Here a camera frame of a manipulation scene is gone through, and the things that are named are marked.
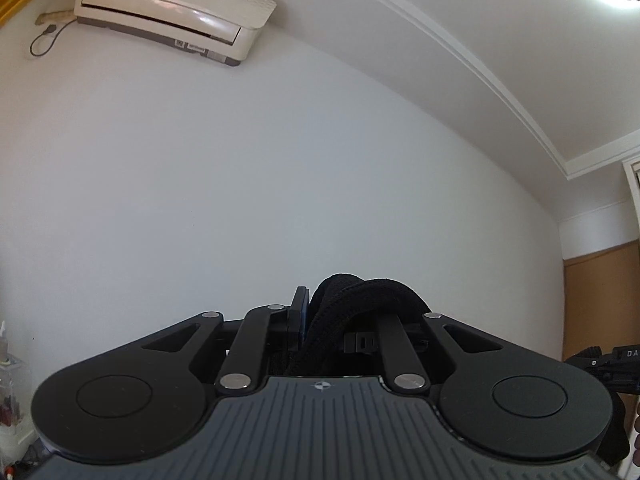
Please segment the black ribbed knit garment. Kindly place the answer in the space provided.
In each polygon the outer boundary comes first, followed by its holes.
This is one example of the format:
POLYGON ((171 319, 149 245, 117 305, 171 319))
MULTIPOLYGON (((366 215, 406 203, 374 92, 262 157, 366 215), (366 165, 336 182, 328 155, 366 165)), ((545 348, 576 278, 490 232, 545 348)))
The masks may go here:
POLYGON ((311 297, 303 352, 308 356, 322 356, 336 351, 348 333, 373 330, 392 315, 413 321, 430 311, 427 303, 401 282, 334 274, 326 278, 311 297))

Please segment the clear acrylic cosmetic organizer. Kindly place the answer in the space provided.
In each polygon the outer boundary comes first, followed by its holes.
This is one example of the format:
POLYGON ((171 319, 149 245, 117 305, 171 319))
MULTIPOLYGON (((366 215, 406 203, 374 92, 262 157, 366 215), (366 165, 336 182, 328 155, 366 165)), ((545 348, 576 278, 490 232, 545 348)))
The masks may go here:
POLYGON ((25 431, 29 415, 30 370, 9 350, 6 322, 1 322, 1 437, 17 437, 25 431))

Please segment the white wall air conditioner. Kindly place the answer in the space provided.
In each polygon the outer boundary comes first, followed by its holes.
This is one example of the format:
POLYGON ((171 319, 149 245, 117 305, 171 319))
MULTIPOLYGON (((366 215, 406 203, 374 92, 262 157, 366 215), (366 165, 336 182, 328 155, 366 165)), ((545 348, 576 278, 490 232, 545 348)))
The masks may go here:
POLYGON ((238 66, 276 9, 273 0, 75 0, 74 14, 80 24, 238 66))

